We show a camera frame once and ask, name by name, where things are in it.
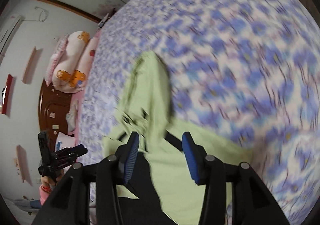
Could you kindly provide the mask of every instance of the metal screw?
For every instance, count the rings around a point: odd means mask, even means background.
[[[206,159],[207,161],[211,162],[211,161],[214,161],[214,160],[215,160],[215,157],[214,157],[213,155],[206,155],[206,156],[205,156],[205,159]]]
[[[74,163],[74,164],[72,165],[73,169],[79,169],[81,166],[82,166],[81,163]]]
[[[246,162],[241,163],[240,165],[243,169],[248,169],[250,167],[250,165]]]
[[[113,162],[113,161],[117,160],[117,157],[115,155],[110,155],[110,156],[108,156],[107,159],[108,159],[108,161]]]

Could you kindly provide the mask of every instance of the light green garment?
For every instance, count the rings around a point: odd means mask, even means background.
[[[120,124],[104,137],[104,155],[114,154],[119,145],[127,142],[131,132],[137,131],[140,135],[139,151],[144,152],[150,164],[151,179],[163,212],[178,224],[196,225],[205,186],[197,186],[191,179],[184,154],[164,140],[166,131],[179,139],[189,131],[194,142],[202,145],[207,154],[228,164],[249,162],[252,152],[210,130],[171,117],[170,94],[164,65],[154,52],[144,52],[137,60],[116,110]],[[123,142],[118,141],[124,132],[128,135]],[[121,196],[133,198],[124,186],[118,186],[120,191]],[[231,185],[227,184],[227,204],[230,201]]]

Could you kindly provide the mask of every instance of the brown headboard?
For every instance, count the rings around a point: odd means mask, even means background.
[[[71,93],[63,93],[54,89],[52,84],[48,87],[43,80],[39,97],[39,126],[40,130],[49,130],[49,148],[54,146],[59,132],[68,134],[66,114],[69,112]]]

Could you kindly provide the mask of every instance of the floral bedsheet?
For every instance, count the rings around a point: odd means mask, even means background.
[[[103,158],[101,138],[146,50],[168,67],[175,115],[253,147],[252,166],[300,224],[320,195],[320,30],[308,11],[298,0],[128,2],[104,26],[89,76],[84,164]]]

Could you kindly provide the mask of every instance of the ribbed blue pad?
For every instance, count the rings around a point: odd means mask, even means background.
[[[193,151],[189,145],[188,137],[185,134],[182,135],[182,148],[188,164],[191,178],[196,182],[196,184],[198,184],[200,180],[198,166],[193,155]]]
[[[127,184],[128,181],[132,177],[134,164],[136,162],[137,154],[139,149],[139,134],[134,138],[134,142],[132,144],[132,147],[130,148],[130,153],[127,158],[127,162],[124,164],[124,183]]]

